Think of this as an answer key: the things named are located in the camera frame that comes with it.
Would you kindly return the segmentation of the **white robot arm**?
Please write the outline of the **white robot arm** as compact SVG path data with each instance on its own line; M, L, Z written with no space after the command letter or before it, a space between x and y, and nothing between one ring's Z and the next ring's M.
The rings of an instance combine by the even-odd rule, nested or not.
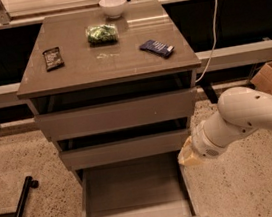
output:
M229 88L218 98L217 111L195 126L177 160L182 166L217 158L233 142L260 128L272 131L272 95L245 87Z

